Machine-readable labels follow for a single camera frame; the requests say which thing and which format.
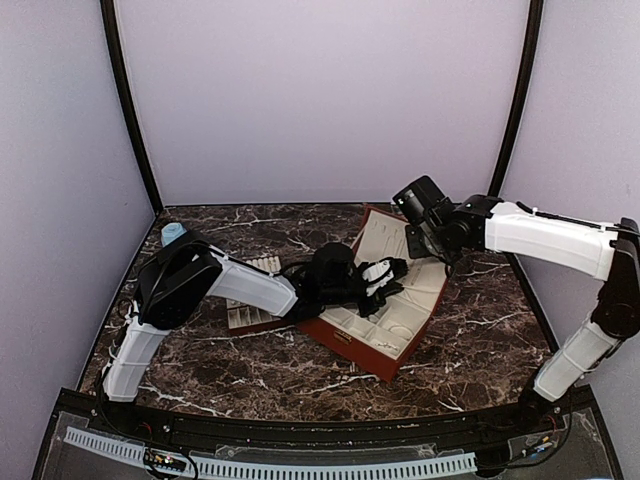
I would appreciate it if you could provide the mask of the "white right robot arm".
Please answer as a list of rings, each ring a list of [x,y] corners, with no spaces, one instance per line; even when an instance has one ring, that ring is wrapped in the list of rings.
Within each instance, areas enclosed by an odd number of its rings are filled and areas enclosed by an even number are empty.
[[[549,416],[548,403],[638,334],[639,228],[634,220],[571,218],[487,194],[455,202],[426,175],[402,188],[393,202],[411,226],[412,257],[431,256],[452,265],[465,250],[512,254],[600,282],[593,308],[511,410],[517,432],[534,432]]]

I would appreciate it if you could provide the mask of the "red jewelry tray insert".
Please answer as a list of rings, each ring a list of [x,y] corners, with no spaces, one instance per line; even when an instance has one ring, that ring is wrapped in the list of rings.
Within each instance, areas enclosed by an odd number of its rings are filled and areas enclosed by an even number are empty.
[[[282,263],[278,255],[262,256],[247,259],[246,263],[275,274],[281,270]],[[226,300],[227,326],[231,336],[242,336],[253,333],[263,333],[287,325],[287,321],[257,303],[249,296]]]

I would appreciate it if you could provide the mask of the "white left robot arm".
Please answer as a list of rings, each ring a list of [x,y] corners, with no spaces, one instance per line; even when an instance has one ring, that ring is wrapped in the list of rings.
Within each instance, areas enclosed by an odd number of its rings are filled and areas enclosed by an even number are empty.
[[[387,297],[402,291],[408,272],[402,258],[356,263],[352,249],[328,243],[310,259],[272,273],[233,258],[195,234],[163,247],[144,264],[124,334],[96,380],[101,417],[120,436],[141,427],[130,406],[164,338],[183,326],[202,301],[219,297],[255,307],[288,323],[319,316],[333,306],[354,306],[362,317],[376,313]]]

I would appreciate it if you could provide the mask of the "red jewelry box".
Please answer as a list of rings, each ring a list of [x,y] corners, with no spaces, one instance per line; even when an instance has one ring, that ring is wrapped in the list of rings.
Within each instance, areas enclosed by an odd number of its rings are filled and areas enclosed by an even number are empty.
[[[369,206],[352,244],[355,261],[403,258],[404,290],[387,298],[377,313],[361,318],[354,307],[332,307],[297,328],[362,370],[390,382],[423,338],[448,283],[446,266],[433,257],[411,259],[405,226],[398,215]]]

